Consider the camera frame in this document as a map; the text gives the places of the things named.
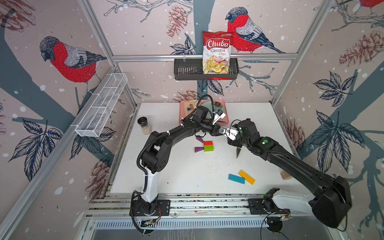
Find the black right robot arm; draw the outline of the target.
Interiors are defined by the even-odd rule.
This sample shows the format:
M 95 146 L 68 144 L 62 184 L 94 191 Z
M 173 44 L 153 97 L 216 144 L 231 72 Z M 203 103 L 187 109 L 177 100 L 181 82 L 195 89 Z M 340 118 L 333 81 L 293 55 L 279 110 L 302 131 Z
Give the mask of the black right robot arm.
M 309 213 L 324 225 L 335 229 L 343 220 L 347 220 L 352 197 L 346 179 L 322 173 L 290 154 L 277 141 L 262 137 L 250 119 L 238 122 L 233 129 L 220 132 L 228 138 L 229 145 L 246 147 L 255 156 L 287 172 L 312 194 L 311 197 L 301 197 L 272 188 L 264 195 L 263 205 L 267 212 L 289 209 Z

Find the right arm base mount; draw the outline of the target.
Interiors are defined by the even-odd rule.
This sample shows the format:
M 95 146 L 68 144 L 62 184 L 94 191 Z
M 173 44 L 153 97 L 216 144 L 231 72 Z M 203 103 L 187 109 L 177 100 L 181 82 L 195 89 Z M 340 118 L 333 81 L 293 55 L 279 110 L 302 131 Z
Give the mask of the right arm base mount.
M 290 215 L 291 211 L 288 209 L 280 209 L 273 202 L 264 199 L 248 199 L 248 209 L 251 215 Z

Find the green rectangular block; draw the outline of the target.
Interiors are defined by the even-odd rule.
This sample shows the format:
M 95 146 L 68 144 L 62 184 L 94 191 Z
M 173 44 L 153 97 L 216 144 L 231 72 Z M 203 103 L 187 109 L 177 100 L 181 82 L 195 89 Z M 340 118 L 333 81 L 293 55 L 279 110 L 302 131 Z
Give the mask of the green rectangular block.
M 214 150 L 214 146 L 213 145 L 205 145 L 204 146 L 204 151 L 205 152 L 212 152 Z

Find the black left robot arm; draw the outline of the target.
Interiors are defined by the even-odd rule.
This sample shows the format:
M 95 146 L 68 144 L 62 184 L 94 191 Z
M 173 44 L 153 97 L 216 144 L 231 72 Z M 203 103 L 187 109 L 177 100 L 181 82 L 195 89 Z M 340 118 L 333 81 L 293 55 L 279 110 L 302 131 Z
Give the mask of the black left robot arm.
M 159 196 L 157 173 L 168 164 L 172 147 L 200 131 L 212 136 L 223 135 L 225 131 L 220 131 L 221 126 L 218 121 L 225 116 L 226 114 L 222 110 L 211 112 L 204 106 L 198 106 L 192 113 L 180 120 L 178 127 L 166 132 L 154 131 L 150 134 L 137 158 L 137 166 L 144 172 L 143 189 L 140 193 L 134 191 L 138 196 L 140 210 L 147 215 L 155 212 Z

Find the purple wedge block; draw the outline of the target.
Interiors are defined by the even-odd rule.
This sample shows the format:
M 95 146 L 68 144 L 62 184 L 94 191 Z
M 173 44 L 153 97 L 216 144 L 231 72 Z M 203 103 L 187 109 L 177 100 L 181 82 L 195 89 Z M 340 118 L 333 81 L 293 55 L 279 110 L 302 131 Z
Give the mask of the purple wedge block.
M 195 153 L 203 151 L 204 149 L 204 147 L 195 147 Z
M 201 138 L 201 137 L 196 137 L 196 139 L 197 139 L 199 142 L 204 143 L 203 138 Z

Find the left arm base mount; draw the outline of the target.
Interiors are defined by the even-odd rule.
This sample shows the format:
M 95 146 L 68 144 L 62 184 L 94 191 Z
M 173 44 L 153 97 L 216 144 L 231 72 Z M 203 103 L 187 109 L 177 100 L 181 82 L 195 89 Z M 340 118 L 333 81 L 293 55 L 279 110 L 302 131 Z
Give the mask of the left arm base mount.
M 134 217 L 158 217 L 169 216 L 171 208 L 170 200 L 155 200 L 152 203 L 144 200 L 133 200 L 129 215 L 134 214 Z

